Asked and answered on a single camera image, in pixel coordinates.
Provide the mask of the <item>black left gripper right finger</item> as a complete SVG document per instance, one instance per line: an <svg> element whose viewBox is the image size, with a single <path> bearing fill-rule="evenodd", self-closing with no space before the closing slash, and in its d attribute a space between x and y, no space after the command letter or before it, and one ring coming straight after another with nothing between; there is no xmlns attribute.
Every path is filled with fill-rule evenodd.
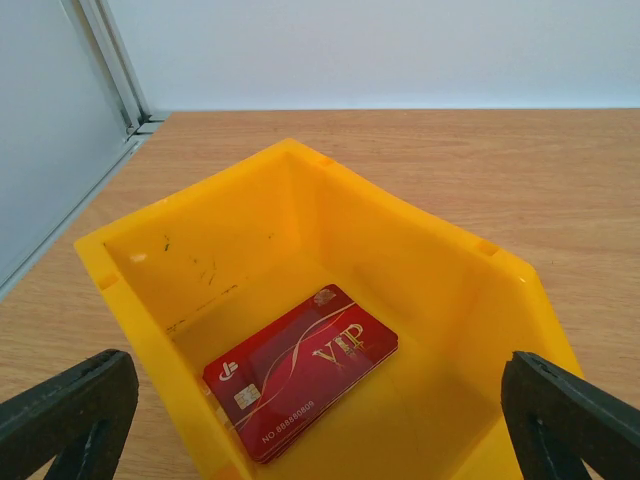
<svg viewBox="0 0 640 480"><path fill-rule="evenodd" d="M513 353L501 407L525 479L639 477L639 410L546 359Z"/></svg>

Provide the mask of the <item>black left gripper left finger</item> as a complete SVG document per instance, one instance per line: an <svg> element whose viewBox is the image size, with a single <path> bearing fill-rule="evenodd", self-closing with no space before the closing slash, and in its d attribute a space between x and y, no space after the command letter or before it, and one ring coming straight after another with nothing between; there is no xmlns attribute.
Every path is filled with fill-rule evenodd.
<svg viewBox="0 0 640 480"><path fill-rule="evenodd" d="M129 353L108 349L1 403L1 477L111 479L138 404Z"/></svg>

